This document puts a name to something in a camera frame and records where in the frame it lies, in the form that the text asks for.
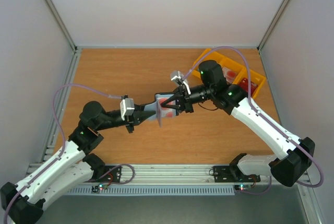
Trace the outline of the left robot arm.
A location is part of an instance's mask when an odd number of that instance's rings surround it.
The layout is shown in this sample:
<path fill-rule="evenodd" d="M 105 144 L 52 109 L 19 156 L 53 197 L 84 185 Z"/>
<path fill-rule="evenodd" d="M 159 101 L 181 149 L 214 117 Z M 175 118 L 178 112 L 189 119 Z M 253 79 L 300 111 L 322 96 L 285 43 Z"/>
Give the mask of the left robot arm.
<path fill-rule="evenodd" d="M 134 127 L 157 113 L 156 108 L 136 105 L 123 99 L 118 110 L 107 112 L 97 101 L 88 102 L 78 126 L 61 148 L 29 176 L 1 187 L 4 223 L 36 223 L 60 196 L 83 182 L 97 182 L 110 172 L 93 150 L 102 142 L 100 130 Z"/>

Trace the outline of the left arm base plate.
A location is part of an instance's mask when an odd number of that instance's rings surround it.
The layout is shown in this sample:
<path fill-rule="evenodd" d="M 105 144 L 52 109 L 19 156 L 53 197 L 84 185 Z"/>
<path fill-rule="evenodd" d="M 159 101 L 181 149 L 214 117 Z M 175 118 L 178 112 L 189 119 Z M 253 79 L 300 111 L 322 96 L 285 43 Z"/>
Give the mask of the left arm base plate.
<path fill-rule="evenodd" d="M 88 180 L 88 182 L 103 182 L 109 183 L 120 182 L 122 167 L 118 166 L 105 166 L 104 168 L 99 169 L 97 172 L 94 172 L 93 177 Z"/>

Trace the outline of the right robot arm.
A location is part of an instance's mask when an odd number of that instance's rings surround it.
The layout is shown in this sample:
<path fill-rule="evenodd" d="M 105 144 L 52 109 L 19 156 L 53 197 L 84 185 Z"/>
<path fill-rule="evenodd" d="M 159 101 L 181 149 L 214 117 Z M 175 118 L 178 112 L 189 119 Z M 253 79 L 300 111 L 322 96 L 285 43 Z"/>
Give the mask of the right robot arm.
<path fill-rule="evenodd" d="M 245 124 L 273 151 L 271 156 L 239 154 L 229 164 L 232 178 L 239 181 L 250 175 L 272 176 L 284 186 L 293 186 L 312 165 L 315 143 L 288 132 L 257 106 L 243 88 L 228 84 L 216 61 L 200 63 L 199 72 L 202 85 L 196 87 L 189 87 L 182 76 L 174 77 L 179 86 L 161 107 L 192 113 L 193 104 L 212 101 L 218 109 Z"/>

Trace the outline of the black card holder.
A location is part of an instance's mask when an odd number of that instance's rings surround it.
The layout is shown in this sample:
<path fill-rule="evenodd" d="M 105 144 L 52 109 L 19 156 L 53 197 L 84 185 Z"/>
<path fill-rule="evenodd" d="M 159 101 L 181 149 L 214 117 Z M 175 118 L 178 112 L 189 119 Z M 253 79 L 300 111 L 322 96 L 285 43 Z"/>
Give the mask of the black card holder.
<path fill-rule="evenodd" d="M 148 118 L 149 121 L 157 121 L 159 127 L 162 127 L 162 120 L 164 118 L 172 119 L 178 116 L 178 112 L 175 109 L 164 108 L 161 103 L 172 97 L 172 93 L 158 93 L 154 95 L 154 101 L 144 105 L 144 111 L 154 111 L 154 115 Z"/>

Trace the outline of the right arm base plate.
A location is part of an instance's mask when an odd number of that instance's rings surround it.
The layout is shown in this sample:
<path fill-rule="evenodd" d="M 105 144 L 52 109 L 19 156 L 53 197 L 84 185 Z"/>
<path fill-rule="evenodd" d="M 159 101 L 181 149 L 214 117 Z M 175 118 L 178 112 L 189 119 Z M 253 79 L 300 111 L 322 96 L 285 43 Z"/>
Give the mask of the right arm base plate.
<path fill-rule="evenodd" d="M 230 166 L 213 166 L 210 175 L 214 177 L 216 183 L 251 183 L 260 182 L 258 175 L 244 175 L 239 169 Z"/>

